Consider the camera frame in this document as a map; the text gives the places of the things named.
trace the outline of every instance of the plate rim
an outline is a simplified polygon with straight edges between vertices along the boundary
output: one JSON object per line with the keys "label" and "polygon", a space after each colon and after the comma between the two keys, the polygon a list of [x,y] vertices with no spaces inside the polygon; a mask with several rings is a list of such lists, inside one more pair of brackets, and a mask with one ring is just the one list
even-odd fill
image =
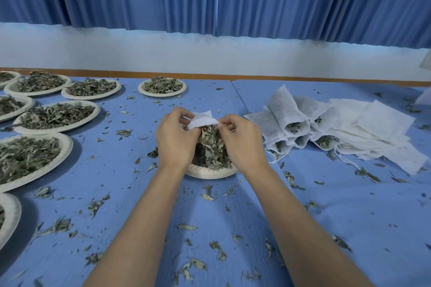
{"label": "plate rim", "polygon": [[33,107],[36,103],[35,99],[32,99],[30,97],[27,97],[26,95],[0,95],[1,97],[12,97],[18,101],[24,102],[24,106],[22,106],[21,108],[11,112],[11,113],[6,113],[4,115],[0,116],[0,122],[4,122],[6,120],[9,120],[13,117],[16,117],[18,115],[21,115],[22,113],[25,113],[27,110],[29,110],[31,107]]}
{"label": "plate rim", "polygon": [[167,98],[167,97],[173,97],[174,95],[178,95],[180,93],[183,93],[186,89],[187,89],[187,85],[186,83],[184,83],[184,81],[181,81],[180,79],[176,78],[176,80],[180,81],[181,83],[183,83],[183,87],[181,89],[179,89],[178,91],[175,92],[171,92],[171,93],[150,93],[145,91],[142,86],[145,82],[149,82],[151,81],[151,79],[147,79],[145,81],[142,81],[141,83],[139,83],[139,85],[137,86],[137,90],[142,93],[143,95],[147,95],[149,97],[154,97],[154,98]]}
{"label": "plate rim", "polygon": [[62,79],[65,79],[66,82],[56,88],[51,88],[50,90],[44,90],[44,91],[37,91],[37,92],[16,92],[16,91],[12,91],[10,88],[16,84],[15,82],[11,82],[8,85],[6,85],[4,87],[4,92],[7,94],[11,94],[11,95],[25,95],[27,97],[32,97],[32,96],[38,96],[38,95],[47,95],[47,94],[52,94],[52,93],[56,93],[60,90],[62,90],[62,88],[64,88],[65,86],[68,86],[69,84],[71,84],[73,81],[69,76],[65,76],[65,75],[61,75],[61,74],[55,74],[57,76],[60,76]]}
{"label": "plate rim", "polygon": [[102,79],[104,79],[104,80],[106,80],[108,82],[115,82],[117,86],[113,90],[111,90],[109,92],[105,92],[105,93],[102,93],[102,94],[88,95],[88,96],[82,96],[82,97],[80,97],[80,96],[77,96],[77,95],[71,95],[68,92],[68,87],[70,85],[72,85],[73,83],[82,82],[82,81],[76,81],[76,82],[72,82],[68,86],[62,88],[61,95],[63,97],[65,97],[65,98],[71,99],[71,100],[97,100],[97,99],[106,98],[106,97],[108,97],[108,96],[110,96],[110,95],[112,95],[114,93],[117,93],[118,91],[121,90],[122,84],[119,81],[117,81],[117,80],[110,79],[110,78],[95,78],[95,80],[97,80],[97,81],[100,81]]}
{"label": "plate rim", "polygon": [[[43,107],[49,107],[49,106],[52,106],[55,104],[76,104],[76,103],[81,103],[81,104],[87,105],[87,106],[93,106],[94,110],[90,116],[85,117],[83,120],[80,120],[74,124],[70,124],[70,125],[66,125],[66,126],[61,126],[61,127],[56,127],[56,128],[46,128],[46,129],[29,129],[29,128],[25,128],[22,126],[16,126],[13,128],[13,130],[17,133],[28,134],[28,135],[44,135],[44,134],[49,134],[49,133],[59,133],[59,132],[70,131],[71,129],[75,129],[77,127],[80,127],[80,126],[86,124],[87,122],[93,120],[94,118],[96,118],[96,116],[100,112],[100,106],[95,104],[94,102],[91,102],[88,100],[62,100],[62,101],[55,102],[52,104],[45,104],[45,105],[43,105]],[[21,123],[20,118],[22,115],[24,115],[24,114],[19,115],[19,117],[14,120],[13,125]]]}
{"label": "plate rim", "polygon": [[22,206],[19,199],[7,193],[0,193],[0,205],[5,212],[3,226],[0,228],[0,250],[13,235],[21,219]]}
{"label": "plate rim", "polygon": [[14,78],[11,78],[8,81],[4,81],[3,83],[0,83],[0,88],[4,88],[6,85],[8,85],[10,83],[14,83],[15,81],[18,81],[22,77],[22,75],[20,73],[13,72],[10,70],[0,70],[0,72],[6,72],[6,73],[11,73],[11,74],[15,75]]}
{"label": "plate rim", "polygon": [[219,170],[216,170],[191,164],[186,170],[186,175],[200,179],[226,178],[228,176],[234,175],[239,171],[233,163],[231,164],[231,166],[232,168],[221,168]]}
{"label": "plate rim", "polygon": [[51,170],[56,168],[59,164],[61,164],[67,156],[70,154],[73,148],[73,140],[69,136],[61,133],[51,133],[51,134],[45,134],[45,135],[28,135],[28,134],[22,134],[22,135],[14,135],[7,138],[4,138],[3,140],[0,140],[0,143],[4,143],[8,140],[16,140],[21,137],[32,137],[36,139],[42,139],[47,137],[55,137],[59,140],[61,150],[60,153],[47,165],[43,166],[42,168],[36,170],[35,172],[32,172],[31,174],[28,174],[26,176],[23,176],[21,178],[18,178],[14,181],[10,181],[8,183],[0,184],[0,193],[8,192],[10,190],[13,190],[17,187],[26,185],[32,181],[35,181],[36,179],[42,177],[43,175],[49,173]]}

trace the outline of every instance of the table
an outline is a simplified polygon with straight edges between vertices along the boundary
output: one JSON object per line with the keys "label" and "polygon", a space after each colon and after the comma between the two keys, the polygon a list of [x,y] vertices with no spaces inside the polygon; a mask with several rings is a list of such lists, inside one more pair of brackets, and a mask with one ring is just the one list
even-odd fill
{"label": "table", "polygon": [[[431,124],[429,106],[415,106],[421,113],[409,113],[406,105],[421,93],[414,88],[396,85],[350,84],[324,82],[285,82],[237,80],[233,85],[248,112],[263,110],[271,95],[283,84],[292,95],[302,95],[326,102],[331,98],[364,101],[378,99],[387,105],[416,117],[407,135],[412,144],[431,157],[431,132],[418,127]],[[317,202],[320,208],[310,213],[330,234],[340,237],[351,247],[346,251],[352,260],[378,286],[431,285],[431,169],[410,177],[397,165],[380,159],[362,161],[346,156],[378,176],[373,183],[356,176],[355,168],[340,160],[332,161],[326,153],[309,143],[306,148],[293,148],[284,162],[295,182],[305,191],[294,189],[296,197],[307,204]],[[382,163],[385,167],[375,166]],[[400,184],[395,177],[408,181]]]}
{"label": "table", "polygon": [[[185,80],[188,88],[181,98],[161,98],[159,104],[153,103],[156,99],[137,91],[141,81],[120,79],[123,88],[118,93],[95,101],[102,108],[97,118],[66,132],[74,142],[68,158],[47,175],[11,191],[22,203],[22,218],[0,251],[0,286],[16,286],[21,282],[22,287],[33,286],[37,278],[44,286],[83,284],[94,267],[86,266],[85,257],[92,252],[105,251],[153,176],[155,170],[146,172],[154,161],[147,153],[156,146],[158,122],[175,105],[197,112],[211,110],[216,118],[225,113],[247,113],[229,81]],[[36,98],[39,104],[63,99],[59,93]],[[0,127],[11,123],[3,122]],[[119,140],[120,136],[116,135],[119,129],[133,131],[130,137]],[[0,133],[0,138],[14,134]],[[283,177],[277,164],[273,168]],[[206,185],[213,185],[217,200],[208,202],[202,198]],[[222,197],[231,185],[234,194]],[[45,186],[54,190],[54,198],[34,198],[35,192]],[[110,199],[91,219],[89,203],[107,194]],[[195,286],[291,285],[276,252],[268,257],[265,238],[274,246],[276,242],[256,195],[240,173],[214,181],[185,176],[178,197],[166,235],[157,286],[172,285],[175,272],[189,262],[190,257],[208,266],[207,271],[191,269]],[[41,230],[45,230],[62,216],[72,219],[71,230],[33,238],[39,223],[44,222]],[[181,223],[196,224],[198,229],[178,230],[176,226]],[[78,234],[70,238],[69,232],[76,229]],[[234,242],[232,234],[244,238]],[[186,238],[191,240],[192,246],[186,245]],[[209,243],[213,241],[218,241],[226,253],[225,262],[217,260],[217,250],[210,248]],[[261,280],[254,275],[254,268]],[[24,270],[24,274],[11,281]],[[242,276],[247,272],[254,275],[253,281]],[[190,286],[191,282],[181,276],[179,285]]]}

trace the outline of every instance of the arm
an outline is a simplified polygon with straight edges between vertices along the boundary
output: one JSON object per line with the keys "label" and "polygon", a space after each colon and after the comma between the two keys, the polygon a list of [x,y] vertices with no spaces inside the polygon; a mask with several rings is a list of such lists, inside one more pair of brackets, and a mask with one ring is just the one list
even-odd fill
{"label": "arm", "polygon": [[184,131],[189,121],[183,116],[193,118],[175,108],[160,122],[159,168],[84,287],[154,286],[178,188],[200,134],[199,128]]}
{"label": "arm", "polygon": [[256,193],[295,286],[373,286],[269,166],[259,127],[237,115],[220,122],[229,157]]}

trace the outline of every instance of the hand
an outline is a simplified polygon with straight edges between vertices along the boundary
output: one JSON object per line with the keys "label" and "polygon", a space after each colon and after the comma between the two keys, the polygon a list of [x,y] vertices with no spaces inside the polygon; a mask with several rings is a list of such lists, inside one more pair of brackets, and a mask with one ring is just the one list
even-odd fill
{"label": "hand", "polygon": [[229,158],[244,175],[247,170],[250,172],[254,168],[268,165],[263,150],[262,133],[252,121],[238,115],[228,115],[219,120],[218,130]]}
{"label": "hand", "polygon": [[166,114],[156,131],[157,147],[159,149],[159,167],[180,168],[186,171],[191,164],[196,148],[200,128],[185,131],[183,125],[188,125],[187,118],[194,115],[186,109],[175,107]]}

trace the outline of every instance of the stack of empty bags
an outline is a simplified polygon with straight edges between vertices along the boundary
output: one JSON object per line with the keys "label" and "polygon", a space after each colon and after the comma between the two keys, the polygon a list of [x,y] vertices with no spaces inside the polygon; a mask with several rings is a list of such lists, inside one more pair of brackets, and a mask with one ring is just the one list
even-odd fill
{"label": "stack of empty bags", "polygon": [[245,117],[261,128],[266,149],[272,153],[287,154],[311,141],[322,150],[356,154],[363,160],[386,157],[410,175],[428,160],[406,136],[415,119],[377,100],[324,103],[292,97],[283,85],[264,108]]}

